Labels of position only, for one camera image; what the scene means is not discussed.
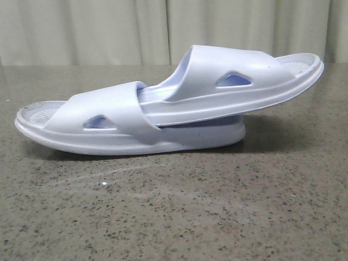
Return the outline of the light blue slipper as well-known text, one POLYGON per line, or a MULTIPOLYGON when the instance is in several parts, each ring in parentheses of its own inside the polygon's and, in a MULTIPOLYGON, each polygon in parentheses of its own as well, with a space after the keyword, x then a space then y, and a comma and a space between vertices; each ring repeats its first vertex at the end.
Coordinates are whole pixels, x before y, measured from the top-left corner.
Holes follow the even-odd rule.
POLYGON ((246 130, 240 116, 180 127, 149 122, 138 100, 142 82, 130 82, 72 96, 67 101, 30 104, 17 113, 25 136, 56 150, 123 156, 228 146, 246 130))
POLYGON ((168 79, 139 89, 138 99, 157 126, 204 121, 288 101, 310 88, 323 69, 312 53, 272 57, 194 45, 168 79))

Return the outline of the beige background curtain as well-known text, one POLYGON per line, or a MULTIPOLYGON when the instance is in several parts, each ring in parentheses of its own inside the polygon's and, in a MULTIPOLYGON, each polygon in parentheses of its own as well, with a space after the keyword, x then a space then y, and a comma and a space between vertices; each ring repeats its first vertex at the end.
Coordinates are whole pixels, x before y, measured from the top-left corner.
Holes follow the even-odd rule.
POLYGON ((347 1, 1 1, 2 65, 177 64, 192 45, 347 62, 347 1))

